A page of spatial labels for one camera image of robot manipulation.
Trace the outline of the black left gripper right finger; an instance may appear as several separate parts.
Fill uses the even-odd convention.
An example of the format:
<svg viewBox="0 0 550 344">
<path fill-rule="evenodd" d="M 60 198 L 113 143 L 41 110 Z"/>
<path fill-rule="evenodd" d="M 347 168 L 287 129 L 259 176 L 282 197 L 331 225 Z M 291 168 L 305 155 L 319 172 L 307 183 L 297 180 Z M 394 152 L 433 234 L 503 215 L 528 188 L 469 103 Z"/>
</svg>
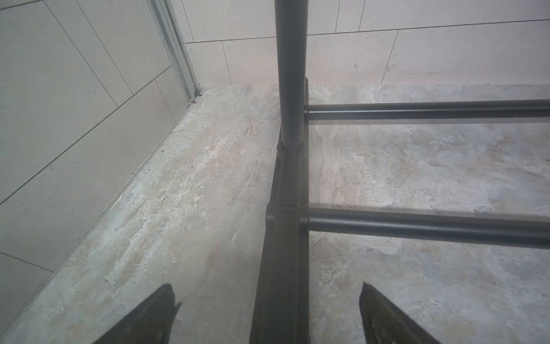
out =
<svg viewBox="0 0 550 344">
<path fill-rule="evenodd" d="M 441 343 L 366 282 L 362 285 L 359 306 L 367 343 Z"/>
</svg>

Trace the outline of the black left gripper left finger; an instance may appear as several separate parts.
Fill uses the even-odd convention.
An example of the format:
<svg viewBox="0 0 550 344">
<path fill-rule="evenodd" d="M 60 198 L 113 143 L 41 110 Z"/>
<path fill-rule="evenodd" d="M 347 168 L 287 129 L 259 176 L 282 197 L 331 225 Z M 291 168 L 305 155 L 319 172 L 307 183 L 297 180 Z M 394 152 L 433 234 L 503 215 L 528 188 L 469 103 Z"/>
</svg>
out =
<svg viewBox="0 0 550 344">
<path fill-rule="evenodd" d="M 95 343 L 169 343 L 180 306 L 172 286 L 161 285 Z"/>
</svg>

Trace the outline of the black metal clothes rack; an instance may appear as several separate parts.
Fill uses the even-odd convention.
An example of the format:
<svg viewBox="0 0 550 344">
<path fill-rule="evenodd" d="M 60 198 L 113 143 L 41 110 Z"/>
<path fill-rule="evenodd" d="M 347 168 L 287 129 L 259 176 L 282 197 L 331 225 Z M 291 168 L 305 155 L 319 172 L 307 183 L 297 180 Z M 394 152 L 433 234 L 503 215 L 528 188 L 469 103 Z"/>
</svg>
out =
<svg viewBox="0 0 550 344">
<path fill-rule="evenodd" d="M 332 232 L 505 247 L 549 248 L 546 222 L 309 206 L 309 123 L 323 120 L 546 118 L 548 100 L 309 103 L 306 1 L 276 1 L 281 132 L 266 208 L 251 343 L 308 343 L 309 233 Z"/>
</svg>

